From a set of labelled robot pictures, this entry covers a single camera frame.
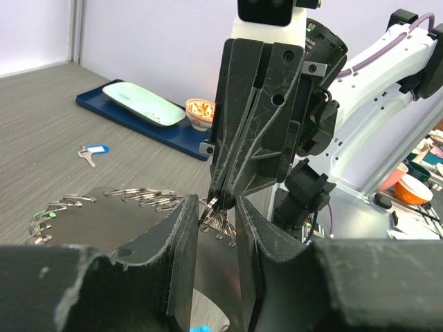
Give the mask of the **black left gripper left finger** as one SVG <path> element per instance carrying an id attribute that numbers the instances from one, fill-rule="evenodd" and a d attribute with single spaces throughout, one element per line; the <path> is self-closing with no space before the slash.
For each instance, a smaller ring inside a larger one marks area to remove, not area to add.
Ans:
<path id="1" fill-rule="evenodd" d="M 91 246 L 2 246 L 2 331 L 188 331 L 199 199 L 106 255 Z"/>

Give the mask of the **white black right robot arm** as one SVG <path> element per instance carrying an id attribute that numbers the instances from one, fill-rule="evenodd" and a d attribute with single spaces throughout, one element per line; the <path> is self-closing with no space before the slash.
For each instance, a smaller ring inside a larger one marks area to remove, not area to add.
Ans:
<path id="1" fill-rule="evenodd" d="M 442 27 L 431 13 L 398 10 L 378 41 L 347 60 L 342 40 L 304 7 L 284 19 L 251 9 L 242 2 L 224 44 L 207 211 L 283 183 L 273 222 L 295 234 L 329 203 L 365 140 L 442 87 Z"/>

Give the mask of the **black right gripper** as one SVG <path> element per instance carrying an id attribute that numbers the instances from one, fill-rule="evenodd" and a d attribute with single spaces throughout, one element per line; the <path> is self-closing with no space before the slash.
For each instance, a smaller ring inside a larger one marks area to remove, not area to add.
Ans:
<path id="1" fill-rule="evenodd" d="M 283 182 L 295 156 L 327 148 L 338 113 L 331 85 L 346 59 L 338 39 L 310 50 L 225 42 L 209 140 L 209 198 L 216 208 L 232 208 L 238 197 Z"/>

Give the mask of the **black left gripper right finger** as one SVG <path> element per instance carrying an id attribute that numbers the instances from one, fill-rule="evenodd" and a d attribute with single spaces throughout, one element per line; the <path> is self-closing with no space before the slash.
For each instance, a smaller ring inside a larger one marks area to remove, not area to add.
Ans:
<path id="1" fill-rule="evenodd" d="M 441 331 L 442 242 L 306 246 L 248 199 L 235 207 L 243 331 Z"/>

